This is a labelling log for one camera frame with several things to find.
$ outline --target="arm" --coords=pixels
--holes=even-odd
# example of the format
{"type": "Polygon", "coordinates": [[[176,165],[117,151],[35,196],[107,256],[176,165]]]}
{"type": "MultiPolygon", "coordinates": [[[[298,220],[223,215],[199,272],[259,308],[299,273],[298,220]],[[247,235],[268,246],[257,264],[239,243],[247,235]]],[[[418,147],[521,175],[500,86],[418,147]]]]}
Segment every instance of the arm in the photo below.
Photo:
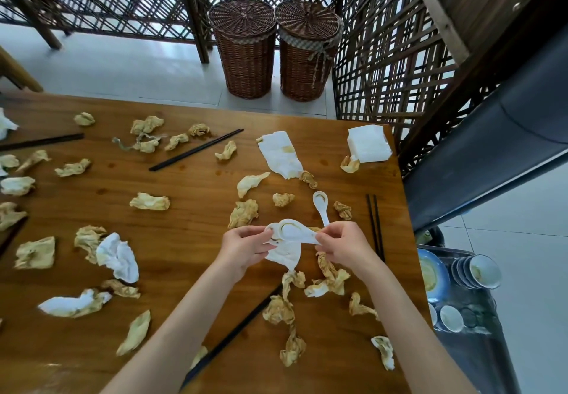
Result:
{"type": "Polygon", "coordinates": [[[217,259],[172,314],[101,394],[174,394],[233,285],[266,257],[272,230],[242,226],[227,231],[217,259]]]}
{"type": "Polygon", "coordinates": [[[413,394],[477,394],[356,223],[334,222],[316,238],[317,250],[351,268],[369,289],[413,394]]]}

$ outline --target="forearm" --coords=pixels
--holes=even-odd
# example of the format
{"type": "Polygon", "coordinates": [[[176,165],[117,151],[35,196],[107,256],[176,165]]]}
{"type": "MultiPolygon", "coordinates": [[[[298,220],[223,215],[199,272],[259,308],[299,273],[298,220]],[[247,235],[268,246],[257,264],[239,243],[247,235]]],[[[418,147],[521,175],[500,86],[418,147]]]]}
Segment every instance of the forearm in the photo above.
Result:
{"type": "Polygon", "coordinates": [[[177,393],[235,278],[214,262],[101,394],[177,393]]]}
{"type": "Polygon", "coordinates": [[[388,267],[376,258],[361,271],[412,393],[477,394],[388,267]]]}

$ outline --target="person's left arm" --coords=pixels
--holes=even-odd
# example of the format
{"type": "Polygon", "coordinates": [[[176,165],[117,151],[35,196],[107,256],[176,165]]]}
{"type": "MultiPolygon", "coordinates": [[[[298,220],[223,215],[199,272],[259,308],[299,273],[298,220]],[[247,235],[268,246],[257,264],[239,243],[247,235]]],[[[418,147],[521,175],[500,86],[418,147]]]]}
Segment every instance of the person's left arm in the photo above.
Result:
{"type": "Polygon", "coordinates": [[[174,394],[180,390],[233,285],[274,248],[265,244],[272,230],[264,230],[264,226],[242,226],[223,235],[217,259],[101,394],[174,394]]]}

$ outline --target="person's right arm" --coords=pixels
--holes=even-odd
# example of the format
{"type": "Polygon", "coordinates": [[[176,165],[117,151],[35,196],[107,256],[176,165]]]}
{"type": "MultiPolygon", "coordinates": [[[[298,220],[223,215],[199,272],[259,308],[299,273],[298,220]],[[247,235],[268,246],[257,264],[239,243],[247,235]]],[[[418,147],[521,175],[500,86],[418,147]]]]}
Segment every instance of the person's right arm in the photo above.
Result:
{"type": "Polygon", "coordinates": [[[316,250],[367,286],[413,394],[477,394],[356,223],[331,223],[316,239],[322,244],[316,250]]]}

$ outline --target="person's left hand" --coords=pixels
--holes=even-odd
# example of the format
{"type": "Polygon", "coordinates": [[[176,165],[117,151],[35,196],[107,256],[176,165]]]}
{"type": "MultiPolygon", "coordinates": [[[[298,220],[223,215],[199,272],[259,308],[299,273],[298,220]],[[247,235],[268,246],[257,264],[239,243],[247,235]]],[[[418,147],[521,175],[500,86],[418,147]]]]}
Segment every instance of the person's left hand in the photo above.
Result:
{"type": "Polygon", "coordinates": [[[272,230],[266,226],[239,226],[223,234],[221,250],[217,261],[235,269],[235,281],[240,280],[248,267],[262,261],[270,249],[276,246],[266,243],[272,237],[272,230]]]}

